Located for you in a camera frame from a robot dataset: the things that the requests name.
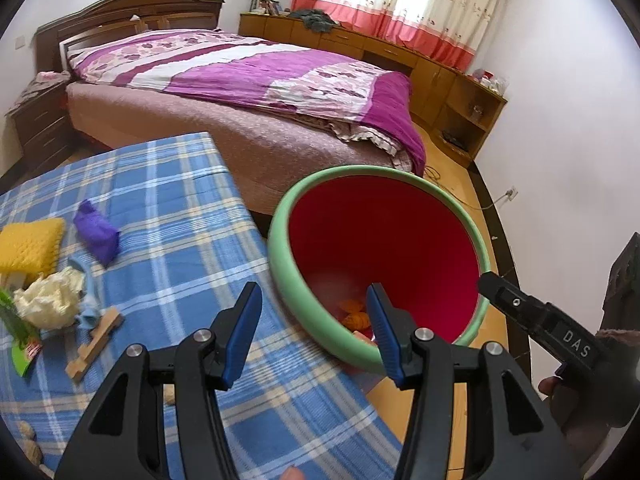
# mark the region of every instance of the pink mattress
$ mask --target pink mattress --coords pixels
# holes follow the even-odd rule
[[[66,92],[76,130],[111,148],[191,132],[209,132],[246,206],[272,214],[303,177],[345,164],[393,167],[369,141],[334,134],[249,109],[151,90],[71,83]]]

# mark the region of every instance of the wall outlet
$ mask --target wall outlet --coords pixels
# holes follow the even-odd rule
[[[509,199],[509,202],[511,202],[511,200],[516,198],[516,195],[518,194],[518,190],[515,188],[515,186],[512,186],[511,188],[509,188],[507,190],[507,193],[505,193],[505,194],[507,195],[507,198]]]

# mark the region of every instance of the bucket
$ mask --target bucket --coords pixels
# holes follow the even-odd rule
[[[488,306],[476,281],[489,257],[472,219],[437,186],[391,168],[340,166],[304,178],[278,205],[268,250],[293,316],[327,351],[368,372],[385,373],[378,348],[339,319],[343,302],[364,302],[371,283],[418,326],[460,345],[476,337]]]

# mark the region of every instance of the yellow cloth pouch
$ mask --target yellow cloth pouch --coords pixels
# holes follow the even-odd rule
[[[62,218],[5,225],[0,233],[0,272],[26,272],[27,283],[54,273],[64,233]]]

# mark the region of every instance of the metal bolt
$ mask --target metal bolt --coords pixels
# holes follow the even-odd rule
[[[433,339],[434,333],[433,330],[429,328],[416,328],[415,336],[420,341],[431,341]]]
[[[193,338],[198,343],[204,343],[205,341],[208,341],[209,339],[211,339],[211,330],[207,328],[201,328],[200,330],[196,330],[196,332],[194,332],[193,334]]]
[[[135,343],[127,347],[127,355],[129,357],[138,357],[140,354],[142,354],[142,345]]]
[[[491,355],[500,355],[502,353],[502,345],[495,341],[489,341],[486,344],[486,351]]]

